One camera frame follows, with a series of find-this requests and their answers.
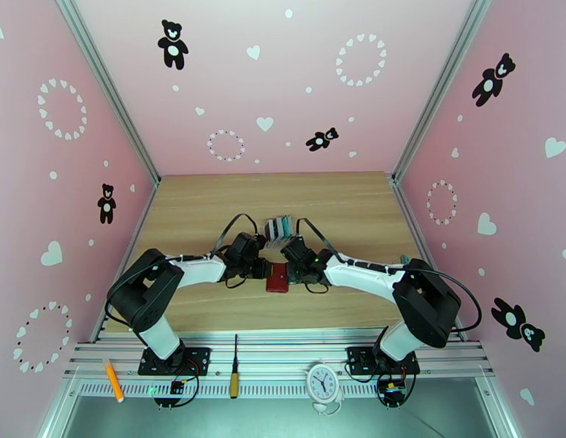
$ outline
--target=circle of hearts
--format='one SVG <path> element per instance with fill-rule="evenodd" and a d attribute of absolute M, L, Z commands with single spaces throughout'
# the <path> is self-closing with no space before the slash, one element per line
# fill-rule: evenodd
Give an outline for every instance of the circle of hearts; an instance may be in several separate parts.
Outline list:
<path fill-rule="evenodd" d="M 227 157 L 224 158 L 222 155 L 219 155 L 213 147 L 213 140 L 218 136 L 230 136 L 230 137 L 235 137 L 237 142 L 240 144 L 240 150 L 238 151 L 238 154 L 236 156 L 234 156 L 233 158 Z M 233 161 L 237 161 L 238 159 L 242 158 L 244 156 L 244 153 L 246 151 L 246 147 L 244 146 L 244 139 L 237 136 L 236 133 L 234 133 L 233 131 L 227 131 L 227 130 L 218 130 L 215 133 L 211 133 L 210 138 L 207 141 L 207 147 L 210 150 L 210 155 L 214 155 L 214 157 L 216 159 L 218 159 L 219 161 L 225 161 L 225 162 L 233 162 Z"/>
<path fill-rule="evenodd" d="M 58 358 L 59 358 L 58 352 L 59 352 L 60 350 L 62 350 L 62 349 L 67 345 L 67 343 L 68 343 L 68 341 L 69 341 L 69 333 L 68 333 L 68 332 L 69 332 L 69 330 L 72 329 L 73 322 L 72 322 L 72 319 L 69 317 L 69 315 L 67 315 L 67 313 L 69 312 L 69 308 L 68 308 L 66 305 L 61 306 L 60 304 L 58 304 L 58 303 L 55 302 L 55 301 L 50 301 L 50 302 L 45 306 L 45 310 L 40 310 L 40 309 L 35 309 L 35 310 L 33 310 L 31 313 L 29 313 L 29 321 L 27 321 L 24 326 L 21 326 L 21 327 L 19 328 L 18 332 L 15 334 L 15 337 L 16 337 L 16 339 L 17 339 L 17 343 L 22 342 L 22 339 L 21 339 L 21 338 L 23 338 L 25 335 L 27 335 L 27 333 L 28 333 L 28 332 L 27 332 L 27 328 L 30 326 L 31 321 L 33 321 L 33 320 L 38 320 L 38 319 L 39 319 L 39 316 L 40 316 L 40 314 L 41 314 L 42 312 L 48 312 L 48 311 L 49 311 L 49 312 L 53 312 L 54 309 L 55 309 L 56 311 L 60 312 L 62 315 L 65 315 L 65 316 L 66 316 L 66 323 L 64 324 L 64 328 L 66 329 L 66 336 L 64 336 L 64 337 L 61 339 L 61 346 L 59 347 L 59 350 L 56 351 L 56 352 L 54 352 L 54 353 L 52 353 L 51 356 L 50 356 L 50 358 L 49 358 L 48 360 L 45 360 L 45 363 L 46 363 L 46 364 L 52 363 L 52 362 L 54 361 L 54 360 L 53 360 L 53 356 L 54 356 L 54 355 L 57 355 L 57 356 L 56 356 L 56 359 L 58 359 Z M 17 335 L 18 335 L 18 333 L 21 331 L 21 329 L 25 329 L 25 334 L 23 334 L 23 335 L 20 336 L 20 337 L 17 337 Z M 15 350 L 17 350 L 17 349 L 19 349 L 20 352 L 18 353 L 17 356 L 15 356 Z M 41 364 L 41 369 L 43 370 L 43 362 L 44 362 L 44 361 L 39 361 L 37 364 L 31 365 L 28 360 L 22 358 L 23 353 L 24 353 L 24 350 L 23 350 L 22 345 L 21 345 L 21 344 L 17 344 L 17 345 L 15 346 L 15 349 L 13 350 L 13 360 L 17 361 L 17 364 L 19 364 L 19 370 L 20 370 L 22 373 L 26 373 L 28 370 L 34 370 L 35 373 L 38 373 L 37 367 L 38 367 L 40 364 Z"/>
<path fill-rule="evenodd" d="M 337 76 L 339 77 L 342 83 L 345 83 L 348 87 L 353 87 L 353 86 L 362 87 L 363 85 L 372 82 L 376 77 L 380 75 L 380 69 L 384 68 L 384 65 L 386 64 L 385 57 L 387 56 L 388 53 L 386 52 L 386 48 L 384 48 L 385 46 L 384 41 L 378 40 L 376 42 L 377 38 L 378 37 L 375 34 L 368 34 L 367 36 L 364 33 L 358 34 L 355 38 L 353 37 L 350 38 L 345 43 L 345 45 L 340 48 L 338 57 L 335 59 L 335 67 L 336 67 L 335 74 L 337 74 Z M 378 65 L 372 70 L 370 76 L 366 76 L 363 80 L 358 79 L 357 81 L 354 81 L 354 79 L 352 78 L 348 79 L 348 75 L 343 72 L 343 68 L 341 68 L 341 64 L 343 63 L 342 56 L 348 53 L 346 47 L 353 47 L 356 42 L 362 42 L 362 43 L 365 42 L 369 45 L 375 45 L 376 48 L 380 51 L 380 53 L 378 54 L 380 61 L 378 62 Z"/>
<path fill-rule="evenodd" d="M 51 120 L 47 119 L 47 111 L 45 111 L 42 107 L 47 103 L 46 98 L 44 95 L 49 94 L 50 87 L 57 88 L 60 85 L 63 89 L 67 90 L 72 96 L 76 98 L 76 102 L 80 105 L 80 111 L 84 115 L 80 119 L 80 124 L 75 130 L 72 130 L 70 133 L 66 131 L 66 133 L 62 133 L 61 129 Z M 84 99 L 80 94 L 76 94 L 77 90 L 72 85 L 69 84 L 66 80 L 60 79 L 59 81 L 55 79 L 49 79 L 46 83 L 42 84 L 39 87 L 39 95 L 37 95 L 37 104 L 39 105 L 39 116 L 41 119 L 45 120 L 45 127 L 53 131 L 53 133 L 60 139 L 65 139 L 71 141 L 72 139 L 79 139 L 84 131 L 86 130 L 85 125 L 88 123 L 88 117 L 86 116 L 86 106 L 83 104 Z"/>
<path fill-rule="evenodd" d="M 451 215 L 447 216 L 446 218 L 440 219 L 435 217 L 434 210 L 432 209 L 432 202 L 431 197 L 433 196 L 433 192 L 437 190 L 439 187 L 444 187 L 448 191 L 451 192 L 451 201 L 453 202 L 453 207 L 450 209 Z M 427 209 L 429 210 L 429 218 L 433 219 L 433 221 L 440 226 L 441 224 L 447 226 L 452 218 L 455 218 L 457 214 L 457 194 L 453 188 L 453 184 L 447 183 L 444 179 L 441 179 L 439 182 L 434 182 L 432 184 L 431 189 L 427 192 Z"/>

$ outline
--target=black teddy bear sticker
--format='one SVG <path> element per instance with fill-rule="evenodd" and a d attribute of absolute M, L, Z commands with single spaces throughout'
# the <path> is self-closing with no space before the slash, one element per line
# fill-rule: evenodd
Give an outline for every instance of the black teddy bear sticker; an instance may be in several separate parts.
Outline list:
<path fill-rule="evenodd" d="M 503 78 L 508 76 L 516 68 L 515 63 L 508 53 L 504 54 L 497 63 L 496 68 L 488 68 L 483 72 L 483 80 L 473 90 L 471 97 L 474 99 L 479 96 L 475 103 L 478 107 L 485 104 L 492 94 L 498 96 L 502 90 Z"/>
<path fill-rule="evenodd" d="M 506 327 L 506 334 L 512 339 L 524 338 L 535 352 L 540 352 L 543 339 L 546 338 L 544 331 L 526 322 L 526 315 L 522 307 L 515 305 L 514 308 L 500 298 L 494 299 L 499 310 L 492 307 L 494 319 Z"/>
<path fill-rule="evenodd" d="M 317 151 L 320 148 L 328 148 L 329 142 L 338 137 L 340 135 L 335 131 L 335 127 L 331 127 L 327 133 L 317 131 L 315 137 L 306 141 L 305 145 L 309 147 L 309 151 Z"/>
<path fill-rule="evenodd" d="M 187 45 L 180 39 L 181 25 L 165 19 L 161 23 L 163 24 L 165 37 L 160 38 L 157 45 L 159 48 L 164 48 L 165 65 L 171 68 L 173 62 L 175 62 L 175 68 L 183 69 L 186 64 L 183 55 L 188 54 L 189 50 Z"/>
<path fill-rule="evenodd" d="M 112 223 L 112 211 L 116 208 L 116 201 L 112 197 L 114 187 L 108 184 L 102 184 L 102 197 L 98 200 L 100 207 L 100 222 Z"/>

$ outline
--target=pink wall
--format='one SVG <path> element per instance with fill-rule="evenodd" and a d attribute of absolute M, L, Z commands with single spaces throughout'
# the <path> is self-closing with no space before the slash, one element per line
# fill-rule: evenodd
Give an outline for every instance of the pink wall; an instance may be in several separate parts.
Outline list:
<path fill-rule="evenodd" d="M 390 172 L 471 0 L 76 2 L 167 175 Z M 183 27 L 181 70 L 158 47 L 163 19 Z"/>
<path fill-rule="evenodd" d="M 37 434 L 151 190 L 56 3 L 0 0 L 0 437 Z"/>
<path fill-rule="evenodd" d="M 477 107 L 472 92 L 504 53 L 516 69 Z M 566 0 L 494 0 L 404 189 L 437 266 L 479 298 L 472 336 L 524 436 L 566 437 Z M 526 341 L 531 326 L 506 335 L 492 315 L 498 297 L 544 331 L 540 352 Z M 463 321 L 474 317 L 466 304 Z"/>

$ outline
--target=white alarm clock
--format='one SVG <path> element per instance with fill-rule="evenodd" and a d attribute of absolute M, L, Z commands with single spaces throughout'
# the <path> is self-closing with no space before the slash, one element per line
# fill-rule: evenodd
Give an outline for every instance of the white alarm clock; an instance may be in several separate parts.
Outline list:
<path fill-rule="evenodd" d="M 333 369 L 326 364 L 316 364 L 307 373 L 307 393 L 313 402 L 313 409 L 325 416 L 334 415 L 342 407 L 343 392 L 340 381 Z M 337 408 L 327 413 L 327 406 L 337 403 Z"/>

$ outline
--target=wooden table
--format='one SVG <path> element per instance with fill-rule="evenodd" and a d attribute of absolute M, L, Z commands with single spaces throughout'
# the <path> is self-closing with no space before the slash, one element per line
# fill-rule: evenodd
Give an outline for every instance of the wooden table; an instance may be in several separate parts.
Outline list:
<path fill-rule="evenodd" d="M 309 218 L 338 251 L 354 258 L 397 264 L 402 254 L 419 257 L 382 172 L 229 174 L 163 178 L 130 263 L 151 247 L 166 255 L 206 253 L 241 212 L 258 224 L 285 214 Z M 253 232 L 248 220 L 240 218 L 224 243 L 240 231 Z M 302 234 L 308 247 L 324 248 L 307 225 Z M 276 250 L 261 255 L 285 262 Z M 292 285 L 288 293 L 267 293 L 265 282 L 248 280 L 231 290 L 224 283 L 181 288 L 167 319 L 176 331 L 373 327 L 399 319 L 396 306 L 362 291 L 332 287 L 314 295 Z M 126 327 L 111 321 L 106 331 Z"/>

